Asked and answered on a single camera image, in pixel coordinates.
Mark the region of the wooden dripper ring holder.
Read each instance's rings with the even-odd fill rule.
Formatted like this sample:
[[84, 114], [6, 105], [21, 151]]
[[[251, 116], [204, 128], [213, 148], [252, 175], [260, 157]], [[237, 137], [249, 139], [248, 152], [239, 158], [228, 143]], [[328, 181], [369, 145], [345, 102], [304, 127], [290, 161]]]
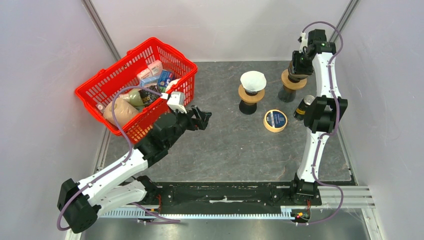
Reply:
[[260, 102], [265, 96], [265, 90], [262, 89], [255, 93], [249, 93], [246, 91], [243, 86], [240, 84], [238, 87], [238, 95], [241, 99], [241, 102], [247, 105], [254, 105]]

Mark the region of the white paper coffee filter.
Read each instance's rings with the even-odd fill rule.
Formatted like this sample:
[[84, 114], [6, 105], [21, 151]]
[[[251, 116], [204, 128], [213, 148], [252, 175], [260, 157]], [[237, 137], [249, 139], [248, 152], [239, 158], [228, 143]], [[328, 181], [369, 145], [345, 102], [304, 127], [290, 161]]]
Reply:
[[242, 87], [249, 93], [257, 93], [267, 85], [267, 80], [262, 72], [251, 70], [243, 73], [240, 77]]

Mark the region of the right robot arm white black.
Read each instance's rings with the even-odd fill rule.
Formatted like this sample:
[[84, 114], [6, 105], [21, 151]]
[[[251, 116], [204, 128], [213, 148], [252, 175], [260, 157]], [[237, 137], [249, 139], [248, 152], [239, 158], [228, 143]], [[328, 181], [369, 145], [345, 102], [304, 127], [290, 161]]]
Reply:
[[348, 107], [348, 101], [342, 98], [336, 79], [336, 44], [327, 40], [323, 29], [302, 32], [298, 41], [300, 48], [292, 54], [286, 79], [292, 84], [291, 90], [298, 90], [299, 84], [305, 84], [307, 77], [314, 74], [316, 97], [305, 110], [305, 150], [288, 191], [289, 200], [296, 205], [318, 197], [318, 173], [324, 147], [329, 137], [337, 132]]

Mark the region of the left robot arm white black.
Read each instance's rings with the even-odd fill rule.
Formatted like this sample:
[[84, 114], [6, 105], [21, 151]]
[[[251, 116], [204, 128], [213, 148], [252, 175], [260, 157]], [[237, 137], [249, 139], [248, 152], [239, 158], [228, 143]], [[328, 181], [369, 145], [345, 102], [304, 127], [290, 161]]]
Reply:
[[185, 112], [166, 112], [123, 157], [87, 178], [64, 181], [57, 202], [57, 223], [65, 219], [68, 228], [78, 234], [111, 210], [132, 203], [152, 204], [158, 199], [158, 187], [147, 176], [127, 184], [124, 181], [164, 158], [185, 131], [205, 130], [211, 116], [194, 105]]

